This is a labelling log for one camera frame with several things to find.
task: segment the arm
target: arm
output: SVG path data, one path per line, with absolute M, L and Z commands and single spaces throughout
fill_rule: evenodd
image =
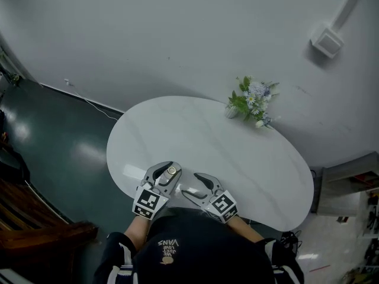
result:
M 146 241 L 147 232 L 149 231 L 150 220 L 136 216 L 128 229 L 124 232 L 139 251 Z
M 235 215 L 229 220 L 227 225 L 237 234 L 247 238 L 253 243 L 262 241 L 264 238 L 258 234 L 253 228 L 247 225 L 240 217 Z

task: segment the person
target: person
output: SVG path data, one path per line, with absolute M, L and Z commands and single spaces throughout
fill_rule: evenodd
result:
M 197 209 L 167 210 L 108 236 L 94 284 L 304 283 L 295 255 L 238 215 L 223 224 Z

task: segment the white oval table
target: white oval table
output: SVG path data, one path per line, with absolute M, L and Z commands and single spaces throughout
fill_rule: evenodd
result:
M 182 176 L 170 206 L 196 206 L 181 189 L 205 191 L 193 173 L 217 177 L 237 201 L 239 215 L 288 231 L 309 212 L 313 179 L 297 150 L 279 132 L 227 119 L 225 104 L 166 96 L 142 102 L 115 124 L 107 163 L 117 186 L 134 198 L 146 170 L 178 162 Z

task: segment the reflective floor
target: reflective floor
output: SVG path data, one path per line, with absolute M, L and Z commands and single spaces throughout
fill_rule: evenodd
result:
M 100 242 L 112 231 L 125 231 L 134 218 L 133 200 L 113 182 L 106 160 L 115 120 L 33 82 L 9 87 L 0 109 L 7 118 L 10 144 L 23 156 L 32 184 L 48 201 L 72 221 L 99 226 Z M 75 283 L 92 282 L 103 246 L 90 244 L 79 253 Z

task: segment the white flower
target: white flower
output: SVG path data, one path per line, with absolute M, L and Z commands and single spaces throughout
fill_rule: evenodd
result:
M 263 97 L 266 92 L 266 86 L 260 82 L 251 82 L 249 85 L 250 93 Z
M 269 94 L 268 96 L 265 96 L 265 97 L 264 97 L 264 100 L 268 102 L 268 101 L 271 100 L 271 97 L 272 97 L 272 95 Z
M 263 101 L 259 109 L 261 111 L 265 111 L 268 108 L 268 103 L 266 101 Z
M 256 128 L 260 128 L 260 127 L 262 127 L 262 126 L 264 126 L 265 124 L 264 124 L 264 122 L 262 121 L 262 120 L 259 120 L 259 121 L 257 121 L 256 123 L 255 123 L 255 127 Z
M 246 102 L 252 105 L 255 102 L 255 96 L 251 94 L 250 96 L 246 97 Z

